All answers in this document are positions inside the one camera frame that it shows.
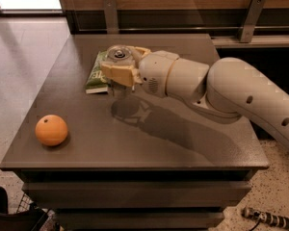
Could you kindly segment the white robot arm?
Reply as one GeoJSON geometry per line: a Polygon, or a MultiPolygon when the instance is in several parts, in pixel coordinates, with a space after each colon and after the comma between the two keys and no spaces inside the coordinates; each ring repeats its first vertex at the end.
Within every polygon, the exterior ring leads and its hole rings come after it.
{"type": "Polygon", "coordinates": [[[289,94],[254,66],[237,58],[203,64],[167,51],[114,45],[100,68],[113,90],[139,85],[171,97],[219,123],[244,116],[289,151],[289,94]]]}

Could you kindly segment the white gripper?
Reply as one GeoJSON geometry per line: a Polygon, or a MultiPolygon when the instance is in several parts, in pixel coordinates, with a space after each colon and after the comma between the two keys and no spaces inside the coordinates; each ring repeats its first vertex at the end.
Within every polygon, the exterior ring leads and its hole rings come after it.
{"type": "Polygon", "coordinates": [[[168,75],[179,56],[167,51],[150,53],[149,49],[139,46],[131,46],[130,50],[135,60],[141,60],[139,70],[133,65],[102,63],[103,74],[108,79],[126,87],[133,87],[143,82],[142,88],[145,92],[158,97],[166,97],[168,75]]]}

